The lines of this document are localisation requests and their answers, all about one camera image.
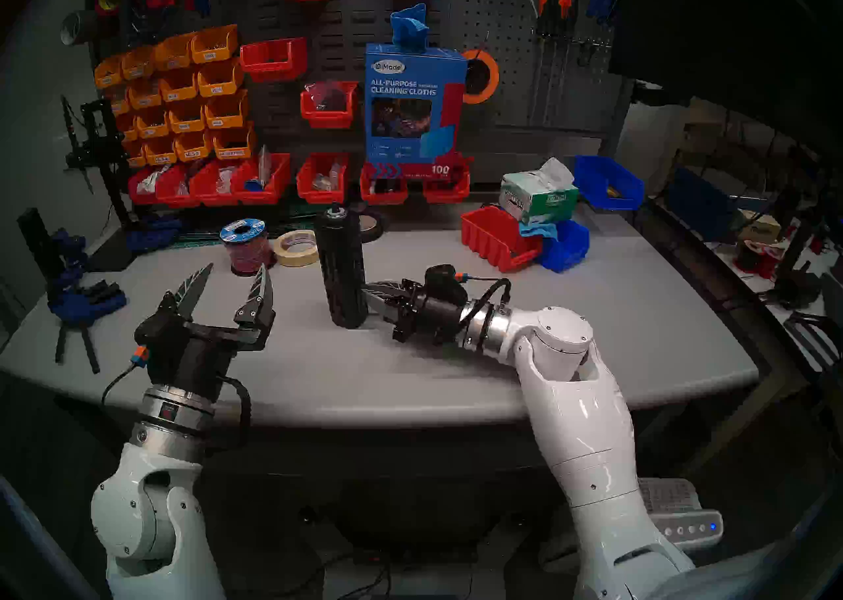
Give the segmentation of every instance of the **black pegboard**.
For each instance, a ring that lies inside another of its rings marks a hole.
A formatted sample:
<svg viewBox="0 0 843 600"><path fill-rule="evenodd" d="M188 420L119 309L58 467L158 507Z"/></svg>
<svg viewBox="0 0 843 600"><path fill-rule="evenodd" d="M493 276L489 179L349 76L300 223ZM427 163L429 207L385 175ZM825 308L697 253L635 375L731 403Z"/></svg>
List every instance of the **black pegboard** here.
<svg viewBox="0 0 843 600"><path fill-rule="evenodd" d="M418 1L427 4L431 46L466 51L486 43L499 64L501 78L494 96L484 104L463 107L458 147L475 155L476 171L483 166L484 153L501 153L507 131L517 132L520 139L503 151L543 153L550 150L558 132L605 138L612 130L621 79L606 72L612 31L585 18L588 0L580 0L571 46L558 44L554 58L554 45L545 44L537 90L534 80L541 44L533 34L535 19L529 0L211 1L210 17L179 13L169 22L167 34L237 24L243 44L280 37L308 39L309 69L300 80L254 84L246 77L260 141L272 150L293 152L298 162L303 159L299 156L311 151L363 153L360 120L348 131L312 130L300 117L299 93L304 84L317 80L362 84L366 43L390 42L390 13ZM576 65L578 44L583 41L598 46L589 67ZM531 113L533 94L536 110Z"/></svg>

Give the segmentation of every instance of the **black cable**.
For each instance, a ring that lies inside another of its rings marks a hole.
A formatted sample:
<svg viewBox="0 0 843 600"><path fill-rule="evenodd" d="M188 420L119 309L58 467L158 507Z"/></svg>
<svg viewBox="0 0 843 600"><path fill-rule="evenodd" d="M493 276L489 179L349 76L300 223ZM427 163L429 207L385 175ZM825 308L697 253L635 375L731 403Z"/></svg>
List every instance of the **black cable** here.
<svg viewBox="0 0 843 600"><path fill-rule="evenodd" d="M121 373L119 376L117 376L114 380L112 380L110 383L108 383L108 386L105 388L105 391L103 392L103 397L99 400L99 404L105 405L105 397L108 395L108 392L111 391L111 388L114 387L117 383L120 382L120 380L125 378L127 375L129 375L129 373L131 373L136 368L137 368L137 364L135 364L135 362L132 362L129 365L127 370L125 370L123 373Z"/></svg>
<svg viewBox="0 0 843 600"><path fill-rule="evenodd" d="M228 376L220 376L220 379L234 387L234 391L240 398L240 434L237 447L242 448L249 442L249 428L252 424L252 399L249 396L249 391L238 379Z"/></svg>
<svg viewBox="0 0 843 600"><path fill-rule="evenodd" d="M457 329L453 331L452 337L456 337L459 335L460 332L465 330L468 325L471 323L471 320L474 319L476 314L480 312L482 307L489 302L491 299L491 295L494 294L500 287L506 287L503 290L503 294L501 294L501 303L508 303L509 302L509 293L512 290L512 282L509 278L498 278L494 283L492 283L489 288L486 290L486 293L483 294L477 302L474 304L474 307L471 311L465 316L465 318L457 324Z"/></svg>
<svg viewBox="0 0 843 600"><path fill-rule="evenodd" d="M334 557L334 558L332 558L332 559L327 560L327 561L325 562L325 564L322 564L319 568L317 568L316 570L314 570L314 571L313 571L313 572L312 572L312 573L311 573L311 574L307 577L307 579L306 579L306 580L304 580L304 582L302 582L301 584L298 584L296 587L293 587L292 589L287 589L286 591L279 591L279 592L277 592L277 593L273 593L273 594L272 594L272 596L273 596L273 597L290 597L290 596L295 596L295 595L298 595L301 591L303 591L304 589L306 589L307 587L309 587L311 584L313 584L313 581L314 581L317 577L319 577L319 574L320 574L320 573L324 573L326 568L328 568L329 566L333 566L333 565L334 565L334 564L336 564L338 561L343 561L343 560L350 559L350 558L352 557L352 555L353 555L353 554L354 554L354 553L347 552L347 553L344 553L343 555L336 555L336 557Z"/></svg>
<svg viewBox="0 0 843 600"><path fill-rule="evenodd" d="M380 573L375 578L374 582L372 582L371 584L367 584L364 587L360 587L360 588L356 588L352 591L348 591L348 593L342 594L340 597L336 598L336 600L346 600L346 598L353 597L353 596L357 595L358 593L364 593L365 591L371 591L378 584L380 584L381 580L384 579L384 575L386 575L386 571L388 570L388 568L389 568L388 566L384 566L384 568L382 568L380 570Z"/></svg>

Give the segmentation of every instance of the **tissue box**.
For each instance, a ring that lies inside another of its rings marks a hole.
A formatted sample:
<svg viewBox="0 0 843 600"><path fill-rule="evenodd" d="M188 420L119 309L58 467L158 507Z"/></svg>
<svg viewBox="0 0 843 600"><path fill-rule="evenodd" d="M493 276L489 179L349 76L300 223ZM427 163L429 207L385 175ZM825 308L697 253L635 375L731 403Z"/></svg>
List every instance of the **tissue box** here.
<svg viewBox="0 0 843 600"><path fill-rule="evenodd" d="M572 180L565 165L551 158L540 170L504 174L498 202L521 223L563 222L579 196Z"/></svg>
<svg viewBox="0 0 843 600"><path fill-rule="evenodd" d="M392 164L396 176L402 164L429 164L430 178L443 177L436 168L453 157L467 65L449 49L367 45L367 162Z"/></svg>

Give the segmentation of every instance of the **plastic bag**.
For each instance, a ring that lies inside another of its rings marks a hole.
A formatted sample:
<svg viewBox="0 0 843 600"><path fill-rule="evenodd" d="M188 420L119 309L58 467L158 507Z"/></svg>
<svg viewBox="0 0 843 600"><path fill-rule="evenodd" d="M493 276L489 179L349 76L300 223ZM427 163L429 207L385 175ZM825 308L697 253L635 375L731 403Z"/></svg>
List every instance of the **plastic bag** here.
<svg viewBox="0 0 843 600"><path fill-rule="evenodd" d="M336 81L317 81L304 86L317 111L342 112L346 109L346 93Z"/></svg>

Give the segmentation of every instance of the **wall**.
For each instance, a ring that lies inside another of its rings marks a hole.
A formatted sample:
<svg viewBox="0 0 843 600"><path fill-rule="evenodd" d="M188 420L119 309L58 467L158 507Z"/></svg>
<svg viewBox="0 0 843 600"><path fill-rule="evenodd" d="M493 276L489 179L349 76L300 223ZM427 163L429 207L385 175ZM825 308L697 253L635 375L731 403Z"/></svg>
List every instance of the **wall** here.
<svg viewBox="0 0 843 600"><path fill-rule="evenodd" d="M0 259L5 285L0 287L10 287L27 309L45 284L16 218L35 206L47 230L63 226L91 240L102 232L110 206L98 172L89 173L91 195L80 173L64 171L70 144L59 96L76 109L96 98L88 48L66 47L59 39L65 15L83 5L84 0L30 0L0 50L0 226L5 232ZM84 130L78 133L84 136ZM15 301L9 307L20 311Z"/></svg>

